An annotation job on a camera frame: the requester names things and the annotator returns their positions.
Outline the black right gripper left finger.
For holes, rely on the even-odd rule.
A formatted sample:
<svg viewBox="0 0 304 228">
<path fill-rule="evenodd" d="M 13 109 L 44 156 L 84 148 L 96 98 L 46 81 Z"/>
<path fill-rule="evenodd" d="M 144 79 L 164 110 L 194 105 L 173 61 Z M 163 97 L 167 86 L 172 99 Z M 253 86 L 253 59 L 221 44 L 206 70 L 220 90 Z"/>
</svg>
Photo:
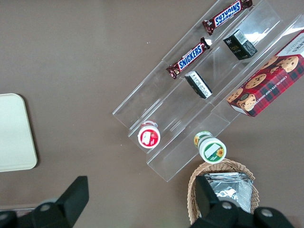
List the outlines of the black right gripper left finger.
<svg viewBox="0 0 304 228">
<path fill-rule="evenodd" d="M 78 176 L 55 201 L 21 217 L 12 210 L 0 213 L 2 228 L 72 228 L 89 201 L 88 177 Z"/>
</svg>

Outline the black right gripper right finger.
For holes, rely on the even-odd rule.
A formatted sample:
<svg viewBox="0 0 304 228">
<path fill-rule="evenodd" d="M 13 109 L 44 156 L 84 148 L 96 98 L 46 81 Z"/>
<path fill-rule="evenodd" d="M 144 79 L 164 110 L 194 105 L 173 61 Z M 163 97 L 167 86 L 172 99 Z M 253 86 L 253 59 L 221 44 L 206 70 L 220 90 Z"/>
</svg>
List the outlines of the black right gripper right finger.
<svg viewBox="0 0 304 228">
<path fill-rule="evenodd" d="M 280 211 L 258 207 L 247 213 L 234 203 L 220 201 L 204 176 L 195 179 L 196 201 L 201 212 L 192 228 L 292 228 L 292 223 Z"/>
</svg>

